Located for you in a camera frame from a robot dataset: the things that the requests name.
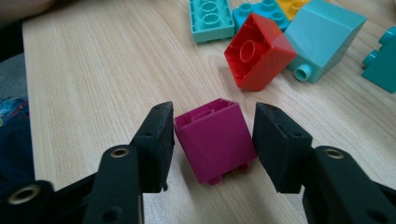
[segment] red duplo brick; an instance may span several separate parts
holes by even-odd
[[[224,55],[239,88],[261,91],[297,54],[274,21],[251,13]]]

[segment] pink duplo brick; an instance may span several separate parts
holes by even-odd
[[[175,132],[199,183],[217,184],[257,157],[241,108],[218,99],[175,118]]]

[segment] teal duplo brick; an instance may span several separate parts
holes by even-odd
[[[228,0],[190,0],[191,33],[195,42],[235,35]]]
[[[233,22],[235,23],[236,31],[242,27],[248,15],[252,12],[275,21],[281,31],[285,31],[290,24],[285,13],[280,9],[275,0],[262,0],[260,3],[253,5],[243,3],[233,10]]]
[[[396,92],[396,26],[388,29],[378,41],[382,47],[373,50],[363,61],[362,76],[390,93]]]
[[[297,51],[288,65],[300,81],[316,83],[337,65],[366,18],[324,1],[311,1],[300,9],[285,36]]]

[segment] wooden table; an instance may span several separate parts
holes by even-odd
[[[230,1],[238,7],[243,1]],[[361,77],[362,60],[396,24],[393,0],[343,0],[367,17],[343,60],[317,84],[285,70],[263,91],[240,91],[223,51],[195,44],[187,0],[63,1],[23,25],[37,179],[60,189],[97,171],[149,110],[175,116],[217,98],[238,102],[252,131],[256,102],[276,105],[314,137],[350,153],[396,189],[396,95]],[[277,194],[258,160],[217,186],[199,185],[176,139],[169,190],[145,194],[147,223],[305,223],[302,195]]]

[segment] red toy block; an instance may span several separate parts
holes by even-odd
[[[175,133],[199,183],[217,184],[257,157],[238,103],[218,99],[175,118]]]
[[[224,55],[239,88],[261,91],[297,54],[274,21],[251,13]]]

